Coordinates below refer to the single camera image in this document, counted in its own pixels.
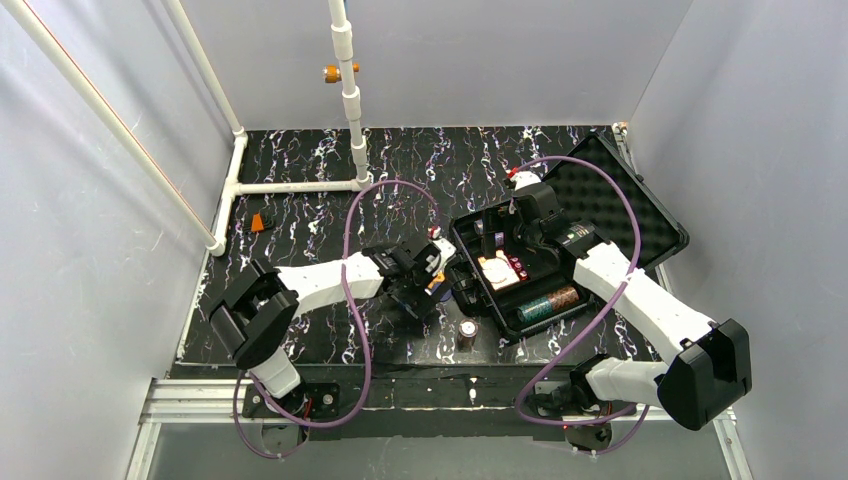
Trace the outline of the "blue playing card deck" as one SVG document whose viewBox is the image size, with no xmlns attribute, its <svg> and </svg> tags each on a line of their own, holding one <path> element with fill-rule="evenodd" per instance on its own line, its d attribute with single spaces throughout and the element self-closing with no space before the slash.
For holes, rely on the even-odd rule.
<svg viewBox="0 0 848 480">
<path fill-rule="evenodd" d="M 442 301 L 443 297 L 450 294 L 451 284 L 443 272 L 438 273 L 427 287 L 427 293 Z"/>
</svg>

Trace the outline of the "black poker set case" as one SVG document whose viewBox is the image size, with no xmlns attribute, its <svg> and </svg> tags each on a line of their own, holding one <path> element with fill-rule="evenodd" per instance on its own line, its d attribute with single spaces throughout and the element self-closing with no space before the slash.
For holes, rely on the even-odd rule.
<svg viewBox="0 0 848 480">
<path fill-rule="evenodd" d="M 600 290 L 577 277 L 612 245 L 628 265 L 650 270 L 683 250 L 689 234 L 614 146 L 588 134 L 565 161 L 538 175 L 511 170 L 506 200 L 452 220 L 456 255 L 445 268 L 469 316 L 490 316 L 510 343 L 570 320 Z"/>
</svg>

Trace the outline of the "orange black 100 chip stack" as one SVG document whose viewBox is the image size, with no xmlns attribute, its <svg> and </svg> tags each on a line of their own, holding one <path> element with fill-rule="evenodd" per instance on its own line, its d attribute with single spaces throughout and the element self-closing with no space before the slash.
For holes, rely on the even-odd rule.
<svg viewBox="0 0 848 480">
<path fill-rule="evenodd" d="M 456 349 L 460 352 L 470 352 L 473 349 L 478 333 L 479 325 L 475 321 L 462 321 L 457 328 Z"/>
</svg>

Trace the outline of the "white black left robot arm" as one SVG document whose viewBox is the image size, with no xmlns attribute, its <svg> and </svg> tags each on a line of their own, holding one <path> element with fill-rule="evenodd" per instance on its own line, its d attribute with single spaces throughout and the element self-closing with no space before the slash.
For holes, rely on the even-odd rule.
<svg viewBox="0 0 848 480">
<path fill-rule="evenodd" d="M 254 260 L 206 306 L 206 320 L 240 370 L 274 398 L 294 391 L 301 377 L 282 344 L 292 321 L 313 310 L 388 295 L 414 319 L 437 303 L 430 287 L 456 254 L 444 238 L 379 244 L 345 259 L 301 267 Z"/>
</svg>

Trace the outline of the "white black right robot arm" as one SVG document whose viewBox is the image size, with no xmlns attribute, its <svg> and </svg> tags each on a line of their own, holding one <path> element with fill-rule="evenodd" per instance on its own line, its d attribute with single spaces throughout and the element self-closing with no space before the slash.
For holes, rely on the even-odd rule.
<svg viewBox="0 0 848 480">
<path fill-rule="evenodd" d="M 675 298 L 636 267 L 591 223 L 568 223 L 552 187 L 516 187 L 508 218 L 522 238 L 552 247 L 576 283 L 604 300 L 656 349 L 657 362 L 598 354 L 574 368 L 568 381 L 538 395 L 527 387 L 516 409 L 537 404 L 549 424 L 616 401 L 663 409 L 678 425 L 697 431 L 752 388 L 750 336 L 736 320 L 717 322 Z"/>
</svg>

